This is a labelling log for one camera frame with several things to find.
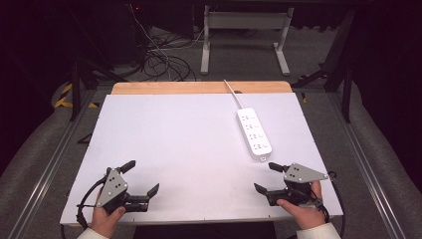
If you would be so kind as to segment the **yellow black hazard tape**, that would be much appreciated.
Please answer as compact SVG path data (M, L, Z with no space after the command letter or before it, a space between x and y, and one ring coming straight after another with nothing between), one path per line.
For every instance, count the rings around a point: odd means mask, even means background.
M70 93L71 89L72 89L72 83L67 83L66 86L63 88L58 100L56 101L54 108L72 108L73 107L73 103L71 102L67 102L66 101L66 97L68 96L68 94ZM97 109L100 107L100 103L90 103L89 104L89 108L90 109Z

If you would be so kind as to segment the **person's left white sleeve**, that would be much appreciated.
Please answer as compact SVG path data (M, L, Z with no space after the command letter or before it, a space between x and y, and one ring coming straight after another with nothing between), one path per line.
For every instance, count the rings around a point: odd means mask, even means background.
M77 239L108 239L91 228L87 228Z

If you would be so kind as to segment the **person's right white sleeve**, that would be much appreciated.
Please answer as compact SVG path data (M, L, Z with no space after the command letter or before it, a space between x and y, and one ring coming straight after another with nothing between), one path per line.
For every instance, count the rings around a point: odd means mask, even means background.
M335 227L331 223L317 226L311 229L299 230L298 239L341 239Z

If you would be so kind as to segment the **person's right hand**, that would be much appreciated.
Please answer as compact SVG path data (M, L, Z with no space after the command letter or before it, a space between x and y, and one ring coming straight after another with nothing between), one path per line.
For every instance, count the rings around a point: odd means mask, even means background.
M325 223L323 212L317 208L299 207L284 199L279 199L277 204L295 218L302 230L322 226Z

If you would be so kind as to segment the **white board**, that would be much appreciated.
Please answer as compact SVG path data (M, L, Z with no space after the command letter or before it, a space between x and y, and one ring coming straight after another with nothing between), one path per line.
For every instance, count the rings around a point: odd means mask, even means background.
M239 105L254 109L273 151L271 161L325 170L297 96L281 94L109 95L71 189L61 221L76 222L81 201L109 167L134 160L128 191L159 188L129 224L275 221L288 218L255 187L284 187L281 173L250 156L236 119Z

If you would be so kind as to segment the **white metal desk frame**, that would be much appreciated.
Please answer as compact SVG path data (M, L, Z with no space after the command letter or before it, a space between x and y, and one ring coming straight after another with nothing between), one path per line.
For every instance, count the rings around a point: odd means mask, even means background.
M211 29L257 29L257 30L280 30L280 40L273 44L280 69L284 76L291 72L284 55L284 45L294 16L294 8L288 8L282 13L258 13L258 12L219 12L211 11L211 7L204 7L203 47L200 73L209 73L210 62L210 34Z

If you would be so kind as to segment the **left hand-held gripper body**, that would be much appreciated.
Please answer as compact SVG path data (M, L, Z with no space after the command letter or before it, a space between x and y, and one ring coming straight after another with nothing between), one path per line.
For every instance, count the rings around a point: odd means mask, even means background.
M127 182L122 175L129 171L128 166L110 168L106 174L105 184L101 195L96 203L96 207L105 210L107 214L112 214L119 207L123 207L126 212L146 212L149 204L148 196L130 195Z

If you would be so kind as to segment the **person's left hand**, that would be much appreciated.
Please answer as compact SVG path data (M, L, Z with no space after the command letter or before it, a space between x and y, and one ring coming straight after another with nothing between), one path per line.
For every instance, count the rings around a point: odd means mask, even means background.
M123 206L108 214L102 207L95 207L93 211L91 228L105 238L111 238L115 232L117 222L124 215Z

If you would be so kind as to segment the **person's white sleeve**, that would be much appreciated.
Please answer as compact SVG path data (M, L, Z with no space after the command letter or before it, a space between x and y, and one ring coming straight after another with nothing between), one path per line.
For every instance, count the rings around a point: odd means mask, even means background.
M331 223L317 226L311 229L299 230L298 239L341 239L335 227Z
M77 239L108 239L91 228L87 228Z

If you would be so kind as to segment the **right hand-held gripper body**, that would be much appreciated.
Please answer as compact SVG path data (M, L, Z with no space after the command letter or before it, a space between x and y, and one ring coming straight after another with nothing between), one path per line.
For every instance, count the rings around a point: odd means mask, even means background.
M298 163L292 163L287 172L283 172L286 187L282 190L268 191L265 195L271 206L276 206L279 199L284 199L299 206L311 200L311 183L328 179L321 173Z

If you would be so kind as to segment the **wooden table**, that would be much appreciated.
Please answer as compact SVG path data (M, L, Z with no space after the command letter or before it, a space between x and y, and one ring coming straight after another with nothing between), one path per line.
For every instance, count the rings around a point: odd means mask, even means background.
M244 94L291 93L285 81L230 82L234 91ZM180 95L180 94L229 94L224 82L135 82L117 83L112 95Z

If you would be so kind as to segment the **white power strip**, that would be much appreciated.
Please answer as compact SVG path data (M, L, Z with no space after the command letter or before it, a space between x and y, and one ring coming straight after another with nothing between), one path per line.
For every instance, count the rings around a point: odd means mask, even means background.
M251 108L239 109L237 120L251 157L266 161L273 149L256 112Z

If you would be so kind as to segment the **black metal stand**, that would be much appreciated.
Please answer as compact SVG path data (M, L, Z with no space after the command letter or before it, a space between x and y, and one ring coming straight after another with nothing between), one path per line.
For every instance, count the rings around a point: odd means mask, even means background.
M292 84L294 89L299 89L326 76L326 82L323 85L326 92L333 93L340 85L343 85L341 114L346 122L350 122L349 105L352 82L352 72L347 58L346 45L354 14L354 10L349 10L344 16L326 58L320 65L320 69L309 76L302 76L296 83Z
M106 67L101 66L90 59L78 59L72 67L71 84L72 84L72 104L73 111L71 121L74 121L82 111L81 85L89 91L93 91L99 85L95 72L101 73L106 79L117 83L124 82L124 78L118 76Z

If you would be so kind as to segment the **aluminium floor rail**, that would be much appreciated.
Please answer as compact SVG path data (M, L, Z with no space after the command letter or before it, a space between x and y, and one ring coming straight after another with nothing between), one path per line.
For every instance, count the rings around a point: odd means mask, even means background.
M351 124L347 122L342 115L339 99L337 98L336 94L333 93L328 93L327 97L332 107L334 108L334 111L338 117L338 120L340 121L343 130L345 131L346 138L354 154L354 160L357 164L357 167L359 168L359 171L365 181L372 200L374 201L374 204L382 218L390 238L407 239L377 176L369 164L368 158L364 153Z
M72 118L72 120L69 121L67 128L59 141L59 144L51 156L49 163L45 167L45 170L43 171L40 179L35 184L35 188L33 189L31 196L29 197L24 209L22 210L7 239L22 239L25 235L64 159L64 154L69 147L70 140L78 128L81 118L89 107L89 104L94 98L95 94L95 91L88 90L82 97L79 112Z

